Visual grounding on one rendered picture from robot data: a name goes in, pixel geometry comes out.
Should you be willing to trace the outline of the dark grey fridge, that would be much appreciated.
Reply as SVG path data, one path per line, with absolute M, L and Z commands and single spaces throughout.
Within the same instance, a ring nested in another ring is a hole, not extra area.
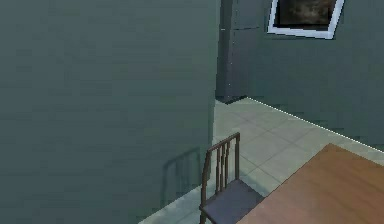
M 220 0 L 215 97 L 226 104 L 245 98 L 246 70 L 263 32 L 263 0 Z

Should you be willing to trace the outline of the brown wooden chair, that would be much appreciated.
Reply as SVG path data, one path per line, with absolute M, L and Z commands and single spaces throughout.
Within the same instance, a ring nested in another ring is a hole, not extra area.
M 228 181 L 232 140 L 235 141 L 235 178 Z M 215 191 L 213 196 L 207 197 L 208 173 L 213 153 L 216 153 Z M 206 224 L 207 220 L 211 224 L 236 224 L 263 200 L 261 194 L 240 179 L 239 132 L 214 144 L 206 151 L 202 170 L 199 224 Z

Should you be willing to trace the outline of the white framed dark picture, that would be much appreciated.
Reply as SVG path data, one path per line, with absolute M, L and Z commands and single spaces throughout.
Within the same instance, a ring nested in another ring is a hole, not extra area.
M 268 34 L 331 40 L 345 0 L 272 0 Z

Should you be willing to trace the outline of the brown wooden table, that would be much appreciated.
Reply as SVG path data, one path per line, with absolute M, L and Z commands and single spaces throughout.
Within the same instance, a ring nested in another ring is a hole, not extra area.
M 384 166 L 328 144 L 236 224 L 384 224 Z

